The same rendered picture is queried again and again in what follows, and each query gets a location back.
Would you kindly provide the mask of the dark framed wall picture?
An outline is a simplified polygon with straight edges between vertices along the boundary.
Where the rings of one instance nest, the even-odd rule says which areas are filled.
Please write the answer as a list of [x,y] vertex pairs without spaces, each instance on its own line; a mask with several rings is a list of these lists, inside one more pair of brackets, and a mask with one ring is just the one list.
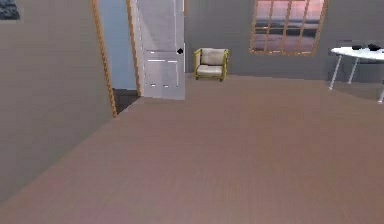
[[0,0],[0,20],[19,20],[20,13],[18,11],[15,0]]

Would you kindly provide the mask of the wooden door frame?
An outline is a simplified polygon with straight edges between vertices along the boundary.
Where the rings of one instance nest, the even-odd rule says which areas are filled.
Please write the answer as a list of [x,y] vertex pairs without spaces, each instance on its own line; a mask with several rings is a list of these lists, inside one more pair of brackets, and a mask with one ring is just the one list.
[[141,96],[133,34],[131,0],[91,0],[112,116],[118,111],[114,89]]

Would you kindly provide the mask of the wooden framed window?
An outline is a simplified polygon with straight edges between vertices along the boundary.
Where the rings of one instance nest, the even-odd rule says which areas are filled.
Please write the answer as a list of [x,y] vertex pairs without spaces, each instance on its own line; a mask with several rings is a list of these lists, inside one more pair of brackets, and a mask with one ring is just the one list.
[[312,56],[329,0],[254,0],[249,52]]

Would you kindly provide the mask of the white panelled room door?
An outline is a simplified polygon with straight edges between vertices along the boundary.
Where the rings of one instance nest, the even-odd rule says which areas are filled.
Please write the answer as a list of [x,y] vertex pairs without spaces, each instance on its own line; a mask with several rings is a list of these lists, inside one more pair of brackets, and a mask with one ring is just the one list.
[[131,7],[141,95],[184,100],[184,0],[132,0]]

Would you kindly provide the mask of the white table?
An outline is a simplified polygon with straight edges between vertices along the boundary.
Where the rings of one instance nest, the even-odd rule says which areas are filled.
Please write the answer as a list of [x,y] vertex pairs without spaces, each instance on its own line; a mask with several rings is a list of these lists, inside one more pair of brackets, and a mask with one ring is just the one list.
[[328,87],[329,90],[333,89],[333,86],[337,77],[337,73],[340,67],[340,63],[344,56],[352,57],[355,59],[354,64],[352,66],[351,73],[349,75],[349,79],[347,81],[348,84],[352,83],[352,80],[357,68],[357,64],[361,59],[376,60],[376,61],[384,62],[384,49],[371,51],[368,47],[360,48],[357,50],[354,50],[353,47],[336,47],[336,48],[332,48],[331,52],[337,54],[338,59],[332,75],[331,82]]

